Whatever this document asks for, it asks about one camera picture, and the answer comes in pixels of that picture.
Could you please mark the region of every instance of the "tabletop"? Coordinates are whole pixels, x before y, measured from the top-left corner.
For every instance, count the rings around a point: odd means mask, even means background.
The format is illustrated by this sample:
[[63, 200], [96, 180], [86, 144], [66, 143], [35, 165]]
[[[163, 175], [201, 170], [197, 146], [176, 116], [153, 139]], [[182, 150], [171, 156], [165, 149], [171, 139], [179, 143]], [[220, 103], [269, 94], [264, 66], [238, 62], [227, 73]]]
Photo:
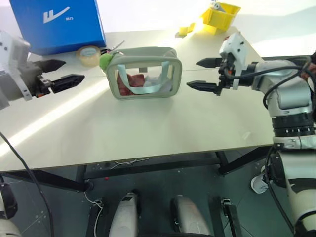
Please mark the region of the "tabletop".
[[[175, 38], [174, 30], [106, 34], [109, 47], [125, 40], [122, 48], [175, 48], [183, 73], [178, 93], [170, 98], [119, 101], [103, 72], [82, 66], [74, 52], [45, 57], [67, 62], [46, 78], [75, 73], [85, 75], [84, 81], [58, 94], [12, 102], [0, 111], [0, 129], [30, 168], [269, 145], [272, 123], [260, 92], [240, 87], [223, 90], [219, 97], [186, 86], [197, 79], [218, 82], [217, 69], [196, 62], [219, 57], [224, 38], [236, 31], [215, 36], [202, 31], [184, 38]], [[247, 63], [261, 61], [246, 44]], [[8, 146], [0, 144], [0, 171], [24, 169]]]

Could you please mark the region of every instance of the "floor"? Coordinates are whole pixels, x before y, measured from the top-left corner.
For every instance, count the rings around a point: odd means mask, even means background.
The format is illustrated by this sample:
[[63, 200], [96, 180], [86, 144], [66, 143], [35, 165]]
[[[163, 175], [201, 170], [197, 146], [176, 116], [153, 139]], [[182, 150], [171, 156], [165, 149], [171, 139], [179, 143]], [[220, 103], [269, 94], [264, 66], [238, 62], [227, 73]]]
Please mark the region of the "floor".
[[[249, 149], [227, 151], [232, 161]], [[200, 209], [212, 230], [208, 211], [208, 198], [220, 196], [231, 199], [237, 206], [244, 237], [287, 237], [292, 236], [278, 212], [269, 192], [258, 195], [251, 191], [249, 182], [260, 172], [262, 162], [247, 165], [225, 177], [218, 175], [217, 165], [201, 166], [150, 173], [122, 175], [95, 179], [92, 191], [87, 192], [91, 200], [104, 198], [109, 207], [108, 215], [102, 215], [98, 224], [98, 237], [107, 236], [111, 219], [120, 199], [130, 190], [137, 188], [142, 197], [142, 214], [139, 233], [170, 233], [169, 202], [175, 195], [189, 197]], [[67, 178], [75, 178], [76, 168], [65, 167], [50, 170]], [[47, 211], [34, 184], [6, 178], [18, 201], [18, 212], [12, 221], [23, 237], [48, 237], [49, 222]], [[275, 187], [276, 194], [285, 211], [290, 215], [286, 190]], [[53, 211], [55, 236], [84, 237], [87, 229], [91, 204], [83, 193], [60, 190], [43, 186]], [[226, 237], [231, 237], [229, 225]]]

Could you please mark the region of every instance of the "sunlight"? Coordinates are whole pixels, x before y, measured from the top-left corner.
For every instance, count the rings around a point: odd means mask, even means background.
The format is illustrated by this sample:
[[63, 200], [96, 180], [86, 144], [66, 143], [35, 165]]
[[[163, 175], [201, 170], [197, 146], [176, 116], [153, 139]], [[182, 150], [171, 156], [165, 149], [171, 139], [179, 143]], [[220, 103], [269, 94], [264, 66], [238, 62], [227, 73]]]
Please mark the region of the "sunlight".
[[[12, 146], [19, 145], [21, 142], [25, 141], [42, 128], [46, 127], [55, 120], [59, 119], [61, 116], [69, 113], [81, 104], [99, 95], [107, 89], [109, 89], [109, 84], [106, 79], [94, 84], [93, 86], [82, 91], [69, 101], [63, 103], [56, 109], [47, 113], [43, 117], [29, 124], [27, 127], [23, 128], [21, 131], [10, 137], [10, 143], [12, 144]], [[0, 157], [5, 155], [8, 151], [10, 151], [10, 147], [6, 143], [0, 145]]]

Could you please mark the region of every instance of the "black table leg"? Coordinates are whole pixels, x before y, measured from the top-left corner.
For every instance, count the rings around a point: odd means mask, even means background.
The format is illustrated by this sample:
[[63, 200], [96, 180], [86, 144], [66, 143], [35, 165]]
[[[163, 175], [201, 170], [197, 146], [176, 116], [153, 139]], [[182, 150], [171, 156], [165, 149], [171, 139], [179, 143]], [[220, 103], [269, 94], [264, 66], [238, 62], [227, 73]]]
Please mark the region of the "black table leg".
[[226, 165], [222, 165], [218, 172], [222, 175], [229, 174], [232, 171], [242, 168], [244, 165], [251, 163], [256, 160], [262, 159], [269, 151], [270, 146], [267, 147], [258, 147], [253, 151], [243, 155], [242, 157], [227, 163]]
[[[89, 183], [76, 182], [74, 180], [66, 179], [64, 177], [45, 172], [43, 170], [33, 170], [33, 173], [38, 182], [43, 185], [77, 192], [85, 192], [87, 189], [90, 188]], [[32, 182], [27, 171], [4, 173], [3, 176]]]

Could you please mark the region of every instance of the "packing tape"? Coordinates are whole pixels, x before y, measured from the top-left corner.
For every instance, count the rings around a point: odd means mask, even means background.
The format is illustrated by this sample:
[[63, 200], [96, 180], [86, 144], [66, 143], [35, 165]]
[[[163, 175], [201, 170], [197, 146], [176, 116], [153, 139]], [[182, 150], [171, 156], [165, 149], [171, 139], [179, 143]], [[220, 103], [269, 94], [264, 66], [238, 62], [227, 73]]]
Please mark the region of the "packing tape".
[[95, 46], [85, 46], [77, 51], [77, 58], [87, 67], [95, 67], [99, 65], [101, 51]]

